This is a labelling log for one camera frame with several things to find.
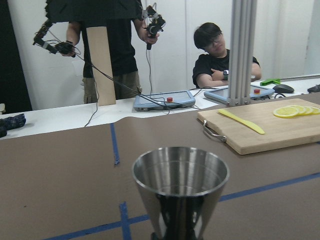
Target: computer mouse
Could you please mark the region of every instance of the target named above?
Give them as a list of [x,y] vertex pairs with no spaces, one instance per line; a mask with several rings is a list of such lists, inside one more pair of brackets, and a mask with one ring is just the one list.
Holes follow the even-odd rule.
[[292,94],[295,91],[292,87],[285,84],[277,84],[273,89],[277,94]]

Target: black t-shirt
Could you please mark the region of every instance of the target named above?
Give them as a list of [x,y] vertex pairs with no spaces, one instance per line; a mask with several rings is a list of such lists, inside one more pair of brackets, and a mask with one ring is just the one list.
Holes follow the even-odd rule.
[[[217,58],[211,56],[210,54],[201,54],[197,61],[195,61],[195,66],[193,68],[193,84],[199,88],[197,84],[197,77],[199,74],[208,74],[212,75],[211,69],[224,71],[229,69],[229,56],[230,50],[226,50],[226,56],[222,58]],[[252,58],[252,62],[259,65],[259,62],[255,57]]]
[[[136,1],[137,19],[141,18],[141,1]],[[134,19],[108,19],[106,20],[110,58],[113,76],[132,73],[138,70],[135,59],[135,49],[131,45],[131,21]],[[90,61],[88,37],[84,22],[81,23],[82,40],[84,45],[84,59]],[[92,67],[86,62],[83,68],[84,78],[93,78]]]

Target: smartwatch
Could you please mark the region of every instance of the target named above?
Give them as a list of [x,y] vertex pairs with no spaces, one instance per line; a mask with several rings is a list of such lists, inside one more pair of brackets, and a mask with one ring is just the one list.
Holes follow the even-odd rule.
[[228,80],[229,70],[223,71],[223,80]]

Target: black hair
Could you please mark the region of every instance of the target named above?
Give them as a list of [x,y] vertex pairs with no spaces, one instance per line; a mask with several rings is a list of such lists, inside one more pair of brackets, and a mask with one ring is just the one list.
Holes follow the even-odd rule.
[[213,22],[206,22],[198,27],[193,35],[194,44],[198,49],[204,50],[206,46],[212,43],[213,38],[222,34],[220,27]]

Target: black curtain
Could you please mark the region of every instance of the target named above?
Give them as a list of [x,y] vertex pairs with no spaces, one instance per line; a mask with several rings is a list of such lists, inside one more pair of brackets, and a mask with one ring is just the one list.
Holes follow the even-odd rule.
[[0,104],[6,114],[32,110],[7,0],[0,0]]

